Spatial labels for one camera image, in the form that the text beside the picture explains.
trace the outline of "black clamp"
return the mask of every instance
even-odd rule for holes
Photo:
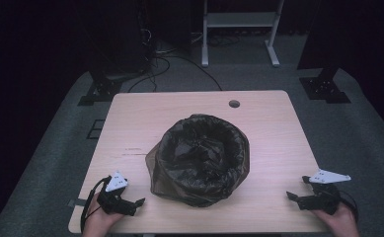
[[[309,184],[312,186],[312,190],[314,192],[313,196],[308,197],[299,197],[298,195],[295,195],[290,192],[287,193],[287,197],[290,200],[295,201],[299,205],[299,209],[301,210],[315,210],[315,209],[322,209],[325,212],[327,212],[330,215],[333,215],[336,213],[339,203],[343,202],[345,205],[347,205],[353,212],[354,217],[357,221],[358,219],[358,212],[357,212],[357,206],[355,204],[351,204],[347,200],[341,197],[339,189],[333,185],[333,184],[319,184],[319,183],[313,183],[309,181],[308,176],[303,176],[302,180],[303,183]]]
[[[136,202],[122,199],[120,195],[123,193],[125,187],[107,192],[106,187],[108,186],[111,179],[112,176],[101,179],[90,191],[86,204],[84,205],[83,213],[81,214],[81,232],[84,231],[85,222],[89,217],[89,215],[87,215],[88,208],[94,194],[96,193],[96,188],[100,183],[103,183],[103,186],[100,190],[99,196],[97,197],[97,202],[99,203],[100,208],[102,208],[106,214],[119,213],[133,216],[136,212],[136,209],[145,203],[145,198],[139,199]]]

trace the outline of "white gripper bracket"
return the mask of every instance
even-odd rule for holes
[[[121,189],[127,186],[127,180],[119,171],[115,171],[112,175],[112,179],[106,187],[106,192],[111,192],[117,189]]]
[[[311,183],[319,183],[319,184],[329,184],[343,181],[350,181],[351,177],[348,175],[340,175],[337,173],[325,171],[319,169],[318,172],[309,178],[309,182]]]

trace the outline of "black equipment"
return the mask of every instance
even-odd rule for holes
[[[120,197],[125,188],[117,189],[114,191],[107,192],[106,187],[111,181],[112,176],[101,179],[94,188],[90,191],[90,194],[87,198],[86,204],[84,205],[83,213],[81,214],[81,232],[84,230],[84,225],[89,217],[86,216],[88,208],[90,206],[91,200],[96,192],[96,188],[100,183],[103,183],[102,189],[100,190],[99,196],[97,197],[97,202],[100,205],[100,208],[107,214],[111,213],[120,213],[124,215],[133,216],[136,212],[136,209],[142,206],[145,203],[145,198],[139,199],[136,202],[131,202],[124,200]]]
[[[308,176],[303,176],[303,183],[312,186],[314,192],[313,196],[299,197],[290,192],[287,193],[287,197],[290,200],[297,202],[301,210],[314,210],[322,209],[330,215],[336,213],[340,202],[347,205],[353,212],[355,220],[358,220],[358,211],[356,204],[351,204],[346,199],[342,198],[339,189],[333,184],[318,184],[309,181]]]
[[[79,106],[110,102],[121,84],[150,69],[154,53],[145,0],[73,0],[86,39],[86,66],[93,84]]]

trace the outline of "black cable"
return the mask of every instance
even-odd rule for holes
[[[210,77],[217,85],[217,87],[219,88],[219,91],[223,91],[222,90],[222,87],[220,87],[219,83],[216,81],[216,79],[210,75],[208,72],[206,72],[203,68],[201,68],[199,65],[197,65],[197,63],[191,61],[190,59],[188,58],[185,58],[185,57],[180,57],[180,56],[164,56],[164,57],[177,57],[177,58],[180,58],[182,60],[185,60],[185,61],[188,61],[190,62],[191,64],[193,64],[194,66],[196,66],[198,69],[200,69],[202,72],[204,72],[208,77]]]
[[[171,48],[171,49],[164,50],[164,51],[158,50],[158,51],[156,51],[156,54],[157,54],[157,56],[163,56],[163,55],[165,55],[165,54],[174,52],[174,51],[176,51],[176,50],[177,50],[177,49],[176,49],[175,47],[173,47],[173,48]]]
[[[157,92],[158,85],[157,85],[157,83],[155,81],[155,75],[152,72],[152,70],[151,70],[151,75],[152,75],[152,77],[149,80],[152,82],[152,84],[154,84],[154,90],[152,90],[152,92]]]
[[[161,60],[166,61],[166,62],[167,62],[167,68],[165,68],[162,72],[159,72],[159,73],[157,73],[157,74],[153,74],[153,73],[152,73],[152,76],[148,76],[148,77],[142,78],[141,80],[135,82],[135,83],[134,83],[134,84],[127,90],[127,93],[130,93],[130,91],[131,91],[136,85],[138,85],[139,83],[141,83],[141,82],[143,82],[143,81],[145,81],[145,80],[147,80],[147,79],[150,79],[150,78],[152,78],[152,77],[155,78],[156,76],[159,76],[159,75],[165,73],[166,71],[168,71],[168,69],[170,69],[170,62],[169,62],[167,59],[162,58],[162,57],[156,57],[156,59],[161,59]]]
[[[352,197],[351,195],[349,195],[347,192],[344,192],[344,191],[340,191],[340,193],[350,198],[351,202],[341,197],[341,202],[351,209],[355,218],[355,222],[358,222],[358,206],[357,206],[357,202],[355,202],[354,197]]]
[[[88,217],[90,217],[90,215],[94,214],[94,212],[98,211],[100,208],[102,208],[101,206],[97,207],[95,210],[93,210],[90,214],[88,214],[86,216],[86,219],[88,219]]]
[[[84,208],[83,208],[83,212],[81,213],[81,219],[80,219],[81,232],[84,231],[84,226],[85,226],[86,220],[90,216],[90,214],[87,215],[87,211],[88,211],[88,208],[90,207],[91,201],[93,200],[93,196],[96,193],[96,188],[99,186],[99,184],[104,183],[105,181],[107,181],[108,179],[111,179],[111,178],[112,177],[107,177],[107,178],[101,179],[98,183],[96,183],[94,185],[93,189],[90,190],[90,193],[88,195],[88,198],[87,198],[86,203],[85,203]]]
[[[207,45],[212,46],[212,47],[226,47],[226,46],[238,43],[238,42],[240,42],[239,37],[230,37],[230,38],[228,38],[228,37],[211,37],[209,39],[209,42],[207,43]]]

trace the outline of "small round hole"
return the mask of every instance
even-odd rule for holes
[[[232,108],[238,108],[238,107],[240,107],[240,102],[236,101],[236,100],[232,100],[229,102],[229,106]]]

